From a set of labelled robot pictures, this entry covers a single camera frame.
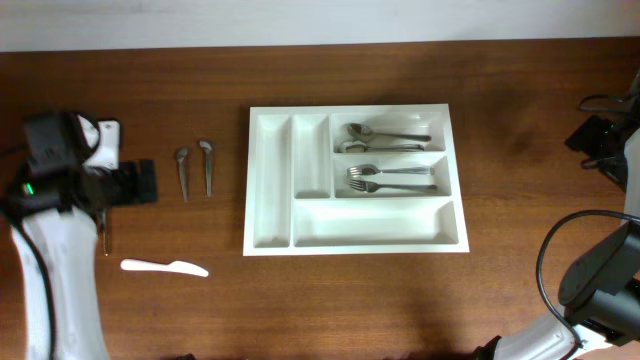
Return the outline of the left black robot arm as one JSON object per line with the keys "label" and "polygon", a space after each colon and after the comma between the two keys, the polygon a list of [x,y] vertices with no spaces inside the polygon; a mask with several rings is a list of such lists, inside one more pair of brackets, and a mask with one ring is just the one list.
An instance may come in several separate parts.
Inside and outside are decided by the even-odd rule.
{"label": "left black robot arm", "polygon": [[29,359],[106,359],[95,279],[114,207],[158,199],[149,159],[121,161],[121,124],[79,111],[24,121],[30,154],[1,198],[23,277]]}

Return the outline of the white plastic knife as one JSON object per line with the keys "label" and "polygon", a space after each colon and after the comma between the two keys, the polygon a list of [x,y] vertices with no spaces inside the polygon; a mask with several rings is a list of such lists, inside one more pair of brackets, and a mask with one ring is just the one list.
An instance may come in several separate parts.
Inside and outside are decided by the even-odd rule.
{"label": "white plastic knife", "polygon": [[121,261],[120,267],[125,271],[168,272],[203,278],[209,276],[209,272],[206,269],[184,261],[173,261],[168,264],[162,264],[137,259],[124,259]]}

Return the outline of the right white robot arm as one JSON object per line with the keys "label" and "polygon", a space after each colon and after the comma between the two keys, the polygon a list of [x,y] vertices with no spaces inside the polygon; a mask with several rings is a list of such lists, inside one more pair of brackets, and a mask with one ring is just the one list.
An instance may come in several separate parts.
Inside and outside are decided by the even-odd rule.
{"label": "right white robot arm", "polygon": [[560,228],[590,216],[575,212],[547,233],[536,260],[536,284],[548,314],[525,330],[497,336],[476,348],[475,359],[576,359],[639,339],[639,83],[615,98],[615,107],[579,110],[589,118],[566,140],[573,151],[586,154],[581,166],[596,169],[625,193],[623,211],[598,210],[596,216],[618,219],[620,227],[578,257],[565,272],[557,305],[546,293],[542,264],[546,249]]}

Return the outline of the steel chopstick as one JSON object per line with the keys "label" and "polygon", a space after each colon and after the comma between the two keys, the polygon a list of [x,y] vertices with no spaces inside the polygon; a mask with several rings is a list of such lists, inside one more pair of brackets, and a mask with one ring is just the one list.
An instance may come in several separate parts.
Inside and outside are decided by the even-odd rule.
{"label": "steel chopstick", "polygon": [[99,220],[103,254],[110,256],[112,253],[112,245],[109,238],[108,211],[106,209],[100,212]]}

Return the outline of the steel fork nearer tray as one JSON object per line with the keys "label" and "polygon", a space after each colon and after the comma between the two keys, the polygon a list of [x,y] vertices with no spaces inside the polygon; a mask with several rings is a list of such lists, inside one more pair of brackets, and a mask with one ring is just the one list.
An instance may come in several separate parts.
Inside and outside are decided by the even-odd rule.
{"label": "steel fork nearer tray", "polygon": [[434,175],[435,169],[432,167],[380,169],[373,164],[362,164],[349,167],[346,173],[349,177],[373,176],[377,174]]}

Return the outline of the small steel spoon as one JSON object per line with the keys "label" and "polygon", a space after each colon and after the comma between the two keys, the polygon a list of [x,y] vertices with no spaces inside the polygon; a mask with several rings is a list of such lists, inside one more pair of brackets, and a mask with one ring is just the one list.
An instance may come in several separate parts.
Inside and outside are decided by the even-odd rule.
{"label": "small steel spoon", "polygon": [[204,151],[206,195],[211,197],[213,192],[214,145],[210,141],[200,140],[199,146]]}
{"label": "small steel spoon", "polygon": [[187,158],[190,149],[188,147],[181,147],[176,151],[175,159],[178,166],[178,176],[180,181],[180,187],[183,195],[183,200],[188,201],[188,175],[187,175]]}

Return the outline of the steel fork farther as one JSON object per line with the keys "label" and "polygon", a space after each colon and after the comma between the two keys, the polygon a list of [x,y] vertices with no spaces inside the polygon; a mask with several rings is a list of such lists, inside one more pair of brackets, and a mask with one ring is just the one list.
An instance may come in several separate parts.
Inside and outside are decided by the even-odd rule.
{"label": "steel fork farther", "polygon": [[372,181],[349,179],[347,184],[350,188],[366,193],[375,193],[381,189],[405,190],[412,192],[436,191],[437,185],[402,185],[402,184],[378,184]]}

